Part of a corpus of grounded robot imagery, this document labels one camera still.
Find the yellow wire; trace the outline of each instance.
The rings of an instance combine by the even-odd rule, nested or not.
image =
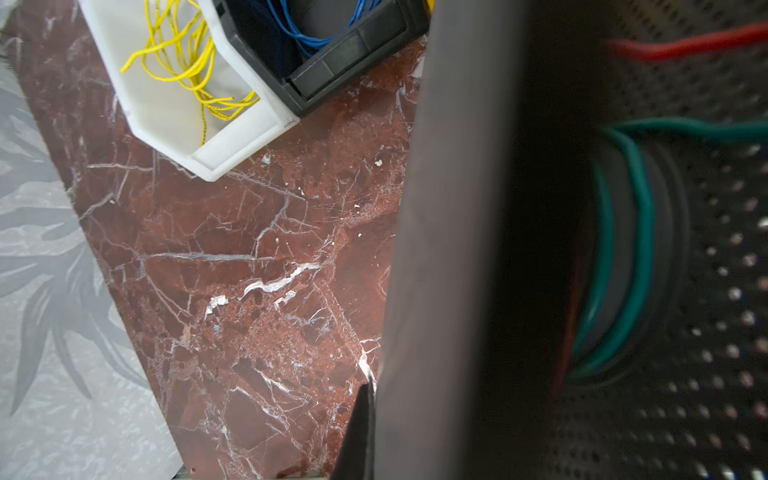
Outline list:
[[[144,14],[147,17],[147,30],[149,38],[141,50],[134,52],[120,69],[125,73],[137,58],[141,57],[141,66],[152,78],[158,81],[173,82],[177,81],[182,87],[191,91],[197,101],[200,102],[200,116],[203,118],[203,142],[205,144],[208,125],[205,120],[205,111],[223,121],[232,121],[237,118],[246,108],[259,101],[260,97],[255,91],[251,91],[242,100],[235,101],[234,97],[215,97],[205,90],[206,85],[214,72],[214,61],[216,58],[216,45],[210,36],[208,24],[202,16],[200,6],[194,0],[186,0],[187,3],[195,7],[197,13],[181,29],[179,29],[179,7],[184,0],[167,0],[165,8],[161,11],[161,1],[157,0],[154,4],[154,18],[149,5],[150,0],[144,0]],[[167,22],[170,28],[171,38],[163,39],[162,27]],[[186,51],[184,48],[184,39],[186,41]],[[181,68],[177,73],[173,63],[170,61],[166,48],[174,47],[176,54],[176,63]],[[161,77],[155,74],[147,66],[147,56],[155,54],[157,62],[170,75]]]

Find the black plastic bin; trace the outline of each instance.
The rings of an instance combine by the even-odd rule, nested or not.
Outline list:
[[[289,10],[305,35],[335,35],[307,58],[276,23],[269,1],[281,11],[280,0],[219,0],[216,10],[232,46],[299,117],[429,28],[424,0],[382,0],[348,28],[353,0],[293,0]]]

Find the leaf pattern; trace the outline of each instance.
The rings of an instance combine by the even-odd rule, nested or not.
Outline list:
[[[27,298],[22,313],[22,347],[10,414],[16,413],[35,382],[49,339],[72,382],[92,399],[67,342],[73,334],[93,342],[115,372],[149,388],[142,372],[121,354],[120,348],[131,349],[131,342],[109,319],[113,301],[107,285],[4,55],[0,55],[0,171],[0,297],[44,279]],[[45,194],[51,191],[58,196]],[[21,234],[24,241],[4,240],[7,232],[16,234],[8,238]]]

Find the green wire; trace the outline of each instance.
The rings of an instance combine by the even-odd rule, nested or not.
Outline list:
[[[638,118],[622,121],[612,127],[623,133],[638,131],[671,131],[713,141],[758,141],[768,139],[768,121],[741,124],[712,124],[685,117]]]
[[[624,302],[624,308],[614,325],[608,330],[600,346],[571,372],[573,378],[594,373],[624,345],[643,309],[654,265],[654,201],[650,193],[648,179],[645,176],[643,155],[637,144],[627,135],[611,128],[606,128],[603,132],[621,149],[627,158],[635,200],[637,201],[635,268],[632,287]]]
[[[621,149],[629,164],[632,186],[637,201],[637,249],[635,252],[635,270],[632,287],[624,303],[619,317],[608,331],[600,346],[571,372],[571,378],[588,376],[601,368],[621,348],[634,328],[648,289],[650,275],[653,269],[653,232],[654,205],[650,195],[642,153],[637,144],[626,134],[638,132],[669,131],[677,134],[687,134],[693,137],[719,142],[745,142],[768,140],[768,121],[753,121],[740,124],[713,124],[706,121],[685,117],[655,117],[623,121],[612,128],[604,129],[604,133]],[[600,264],[601,253],[598,253],[599,271],[604,266]],[[581,346],[580,336],[586,335],[591,328],[579,325],[574,351]]]
[[[589,286],[589,297],[586,307],[581,311],[572,349],[573,353],[579,351],[587,339],[592,325],[594,325],[603,305],[608,282],[611,280],[611,269],[614,262],[614,207],[611,204],[611,191],[600,164],[592,162],[592,171],[598,194],[600,238],[598,239],[598,257],[595,259],[594,275]]]

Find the blue wire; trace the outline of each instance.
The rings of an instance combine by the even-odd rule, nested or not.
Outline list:
[[[382,0],[370,0],[371,4],[368,8],[368,11],[370,12],[373,10],[378,4],[382,2]],[[321,48],[328,45],[330,42],[333,41],[333,37],[329,38],[317,38],[317,37],[310,37],[308,35],[304,35],[301,33],[298,27],[296,27],[296,24],[293,23],[293,20],[290,16],[290,13],[288,12],[288,4],[286,0],[280,0],[280,5],[283,7],[283,16],[285,17],[286,24],[283,24],[283,21],[280,20],[280,16],[277,14],[277,11],[275,10],[274,6],[272,5],[272,0],[266,0],[266,4],[270,7],[270,11],[272,12],[272,16],[275,18],[275,21],[280,27],[280,30],[282,30],[286,35],[293,38],[296,41],[296,44],[299,46],[299,50],[306,55],[307,57],[311,57],[313,54],[310,54],[306,47],[313,48],[314,50],[320,50]],[[357,0],[357,4],[355,5],[355,11],[352,14],[351,19],[349,20],[348,26],[352,26],[355,22],[360,20],[362,18],[362,14],[366,11],[366,5],[368,4],[368,0]]]

